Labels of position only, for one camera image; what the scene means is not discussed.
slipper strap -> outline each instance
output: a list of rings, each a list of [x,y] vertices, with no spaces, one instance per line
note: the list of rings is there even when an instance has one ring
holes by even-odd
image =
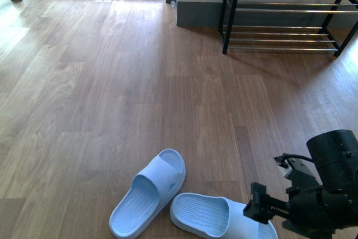
[[[160,156],[156,156],[136,177],[138,175],[146,177],[153,183],[159,192],[160,201],[162,201],[168,197],[173,187],[179,184],[182,172],[178,172]]]
[[[226,198],[225,200],[229,206],[229,221],[227,229],[220,239],[257,239],[258,222],[243,215],[246,205]]]

floorboard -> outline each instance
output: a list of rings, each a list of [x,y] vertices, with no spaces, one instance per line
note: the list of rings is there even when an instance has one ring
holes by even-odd
[[[358,36],[338,58],[221,49],[165,0],[0,0],[0,238],[114,238],[112,210],[165,148],[185,160],[181,193],[247,203],[256,181],[287,200],[274,156],[358,136]],[[303,238],[282,220],[280,238]],[[168,205],[138,238],[198,237]]]

chrome bar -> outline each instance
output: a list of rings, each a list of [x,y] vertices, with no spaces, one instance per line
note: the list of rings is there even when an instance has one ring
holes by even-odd
[[[338,49],[311,49],[311,48],[264,48],[264,47],[242,47],[242,46],[228,46],[228,49],[242,49],[242,50],[309,50],[309,51],[338,51]]]
[[[262,32],[240,32],[231,31],[231,34],[241,35],[286,35],[286,36],[328,36],[328,34],[303,34],[303,33],[262,33]]]
[[[278,13],[358,13],[358,11],[317,11],[317,10],[273,10],[265,8],[237,8],[242,12],[278,12]]]
[[[238,2],[240,5],[280,5],[280,6],[329,6],[329,7],[342,7],[342,6],[357,6],[358,4],[329,4],[329,3],[269,3],[269,2]]]
[[[335,40],[275,40],[275,39],[230,39],[238,42],[299,42],[299,43],[334,43]]]
[[[258,25],[233,25],[233,27],[247,27],[247,28],[274,28],[274,29],[322,29],[318,26],[258,26]]]

slide sandal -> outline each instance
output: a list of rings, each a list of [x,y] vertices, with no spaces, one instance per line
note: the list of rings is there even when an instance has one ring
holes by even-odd
[[[203,238],[277,239],[275,228],[243,215],[245,204],[194,193],[176,196],[170,216],[176,226]]]
[[[136,238],[178,193],[185,164],[174,149],[165,149],[141,170],[112,212],[110,230],[116,238]]]

metal shoe rack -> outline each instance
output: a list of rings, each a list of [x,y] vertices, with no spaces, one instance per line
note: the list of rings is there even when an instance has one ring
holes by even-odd
[[[225,15],[227,6],[230,10],[228,19]],[[290,13],[327,15],[319,27],[233,25],[235,16],[241,12],[277,13],[279,16]],[[307,50],[332,51],[337,57],[358,30],[358,22],[342,44],[338,44],[327,27],[334,15],[349,13],[358,14],[357,0],[299,0],[299,3],[297,0],[224,0],[219,22],[223,54],[228,49]]]

